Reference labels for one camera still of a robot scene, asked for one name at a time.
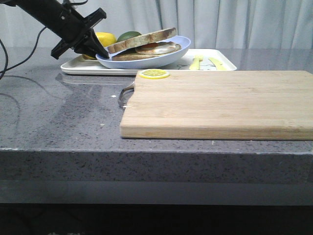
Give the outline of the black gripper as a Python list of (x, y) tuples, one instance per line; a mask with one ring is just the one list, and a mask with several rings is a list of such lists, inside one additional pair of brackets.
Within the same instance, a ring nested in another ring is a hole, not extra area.
[(105, 47), (96, 37), (93, 27), (106, 18), (102, 8), (98, 8), (86, 17), (82, 17), (76, 10), (62, 11), (58, 22), (50, 28), (52, 32), (61, 38), (61, 41), (52, 49), (51, 56), (58, 59), (68, 49), (96, 58), (99, 54), (104, 58), (109, 57)]

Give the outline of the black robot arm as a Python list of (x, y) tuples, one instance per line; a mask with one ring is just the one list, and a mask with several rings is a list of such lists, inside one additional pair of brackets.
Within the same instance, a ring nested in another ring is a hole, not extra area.
[(51, 56), (55, 59), (59, 59), (69, 48), (78, 54), (90, 57), (99, 54), (108, 58), (109, 53), (93, 30), (95, 25), (106, 18), (106, 12), (102, 8), (98, 8), (84, 17), (76, 11), (74, 6), (85, 3), (86, 1), (74, 3), (69, 0), (62, 3), (56, 0), (1, 1), (1, 4), (18, 6), (61, 38), (61, 41), (51, 51)]

